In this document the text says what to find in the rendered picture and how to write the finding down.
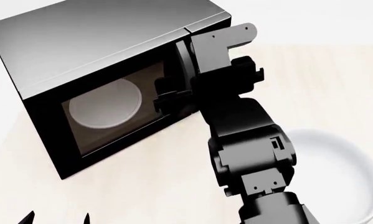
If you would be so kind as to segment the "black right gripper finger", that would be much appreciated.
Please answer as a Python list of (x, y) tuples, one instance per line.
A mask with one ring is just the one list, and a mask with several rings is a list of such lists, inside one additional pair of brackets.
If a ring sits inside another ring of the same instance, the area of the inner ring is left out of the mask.
[(182, 89), (171, 77), (161, 77), (154, 81), (157, 97), (154, 109), (162, 115), (180, 113), (193, 104), (192, 91)]
[(248, 55), (232, 59), (231, 65), (236, 71), (252, 78), (254, 82), (262, 82), (265, 79), (264, 68), (257, 68), (256, 63)]

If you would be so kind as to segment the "dark vertical microwave door handle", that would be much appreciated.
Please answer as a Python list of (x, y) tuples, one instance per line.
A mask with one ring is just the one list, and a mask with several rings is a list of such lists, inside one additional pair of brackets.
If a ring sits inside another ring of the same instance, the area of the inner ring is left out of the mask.
[(191, 79), (196, 75), (192, 57), (186, 43), (181, 40), (175, 44), (176, 79), (183, 90), (192, 90)]

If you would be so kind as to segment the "black microwave door with window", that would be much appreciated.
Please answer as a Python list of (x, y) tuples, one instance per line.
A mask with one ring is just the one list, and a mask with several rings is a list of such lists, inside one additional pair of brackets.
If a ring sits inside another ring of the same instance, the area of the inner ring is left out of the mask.
[[(191, 40), (183, 41), (194, 63)], [(154, 109), (153, 100), (157, 97), (155, 80), (171, 77), (179, 85), (176, 79), (175, 44), (176, 42), (169, 42), (147, 50), (25, 100), (26, 111), (61, 179), (66, 179), (196, 112), (193, 105), (180, 113), (169, 115), (162, 115)], [(132, 119), (115, 128), (95, 131), (77, 124), (70, 117), (68, 106), (71, 97), (121, 78), (136, 81), (145, 96), (142, 110), (138, 113), (141, 121)]]

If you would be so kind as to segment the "black microwave oven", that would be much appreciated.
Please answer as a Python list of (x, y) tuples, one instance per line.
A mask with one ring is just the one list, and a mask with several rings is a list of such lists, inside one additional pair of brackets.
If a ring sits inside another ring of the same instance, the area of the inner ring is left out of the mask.
[(231, 19), (210, 0), (64, 0), (0, 20), (0, 59), (24, 105), (147, 50), (229, 27)]

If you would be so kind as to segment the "white round turntable plate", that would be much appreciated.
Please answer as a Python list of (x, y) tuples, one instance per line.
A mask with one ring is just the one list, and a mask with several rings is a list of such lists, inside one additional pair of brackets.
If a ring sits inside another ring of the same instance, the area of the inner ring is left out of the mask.
[(76, 96), (69, 101), (69, 113), (81, 126), (92, 129), (114, 128), (136, 115), (142, 94), (132, 82), (119, 79)]

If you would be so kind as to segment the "white round bowl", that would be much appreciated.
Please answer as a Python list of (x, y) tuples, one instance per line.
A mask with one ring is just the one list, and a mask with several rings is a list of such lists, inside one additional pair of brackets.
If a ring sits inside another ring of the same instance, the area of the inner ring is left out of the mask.
[(373, 161), (355, 144), (315, 129), (288, 132), (297, 164), (289, 191), (319, 224), (368, 224), (373, 219)]

